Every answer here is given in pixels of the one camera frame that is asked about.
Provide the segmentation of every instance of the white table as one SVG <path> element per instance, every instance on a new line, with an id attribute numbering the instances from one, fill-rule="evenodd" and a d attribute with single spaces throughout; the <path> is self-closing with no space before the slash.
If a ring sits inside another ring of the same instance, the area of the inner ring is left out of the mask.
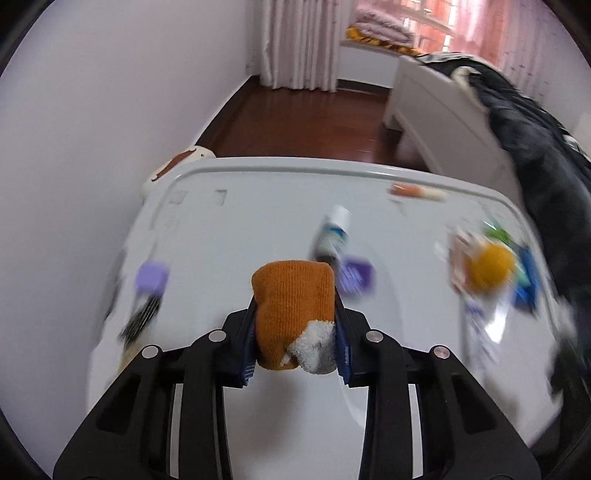
<path id="1" fill-rule="evenodd" d="M 393 201 L 390 182 L 444 189 L 446 202 Z M 376 268 L 375 294 L 346 306 L 369 324 L 414 349 L 447 345 L 463 358 L 462 305 L 449 285 L 451 229 L 479 228 L 493 216 L 513 237 L 532 246 L 543 289 L 537 315 L 508 319 L 498 365 L 483 383 L 526 442 L 556 414 L 546 373 L 554 345 L 554 302 L 533 232 L 501 194 L 418 171 L 312 158 L 223 158 L 177 167 L 150 195 L 125 248 L 122 286 L 93 352 L 89 408 L 117 374 L 117 335 L 134 303 L 134 277 L 146 260 L 171 269 L 158 317 L 140 346 L 164 350 L 190 345 L 244 309 L 250 279 L 275 260 L 310 257 L 314 236 L 335 204 L 351 211 L 350 251 Z M 248 387 L 226 389 L 226 418 L 236 479 L 358 477 L 366 390 L 344 387 L 336 372 L 257 367 Z M 414 472 L 421 472 L 418 415 L 413 401 Z"/>

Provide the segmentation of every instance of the dark red floor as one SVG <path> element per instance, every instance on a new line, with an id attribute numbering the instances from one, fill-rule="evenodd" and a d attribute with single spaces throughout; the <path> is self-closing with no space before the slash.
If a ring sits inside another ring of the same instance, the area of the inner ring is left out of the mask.
<path id="1" fill-rule="evenodd" d="M 427 170 L 416 148 L 387 130 L 387 97 L 254 87 L 212 142 L 218 157 L 336 158 Z"/>

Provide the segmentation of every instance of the silver screw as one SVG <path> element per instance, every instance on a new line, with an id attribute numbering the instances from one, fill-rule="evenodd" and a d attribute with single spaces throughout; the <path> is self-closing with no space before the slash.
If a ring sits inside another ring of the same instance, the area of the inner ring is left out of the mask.
<path id="1" fill-rule="evenodd" d="M 449 358 L 449 350 L 441 345 L 436 346 L 435 350 L 433 350 L 433 353 L 435 354 L 436 357 L 443 358 L 444 360 L 446 358 Z"/>
<path id="2" fill-rule="evenodd" d="M 142 356 L 144 358 L 154 358 L 158 355 L 158 347 L 154 345 L 148 345 L 142 350 Z"/>
<path id="3" fill-rule="evenodd" d="M 370 330 L 365 334 L 367 340 L 373 343 L 380 343 L 384 340 L 384 336 L 377 330 Z"/>
<path id="4" fill-rule="evenodd" d="M 226 332 L 223 330 L 214 330 L 208 337 L 212 342 L 221 342 L 226 338 Z"/>

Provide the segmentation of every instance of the baseboard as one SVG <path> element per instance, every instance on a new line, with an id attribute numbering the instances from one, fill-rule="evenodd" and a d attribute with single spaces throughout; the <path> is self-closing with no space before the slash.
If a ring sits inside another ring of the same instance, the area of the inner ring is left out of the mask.
<path id="1" fill-rule="evenodd" d="M 220 111 L 212 118 L 209 125 L 199 136 L 195 145 L 212 150 L 216 137 L 225 129 L 225 126 L 234 118 L 244 101 L 251 92 L 260 84 L 259 75 L 251 75 L 248 80 L 232 95 Z"/>
<path id="2" fill-rule="evenodd" d="M 371 83 L 356 82 L 355 80 L 339 79 L 336 83 L 337 90 L 347 90 L 348 92 L 372 93 L 374 95 L 388 96 L 390 89 Z"/>

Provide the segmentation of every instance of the bottle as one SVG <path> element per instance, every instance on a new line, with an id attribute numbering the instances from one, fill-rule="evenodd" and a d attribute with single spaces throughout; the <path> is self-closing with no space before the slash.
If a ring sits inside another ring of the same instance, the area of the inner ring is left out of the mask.
<path id="1" fill-rule="evenodd" d="M 316 261 L 329 264 L 335 274 L 347 243 L 349 222 L 350 212 L 342 205 L 336 205 L 324 224 L 314 253 Z"/>

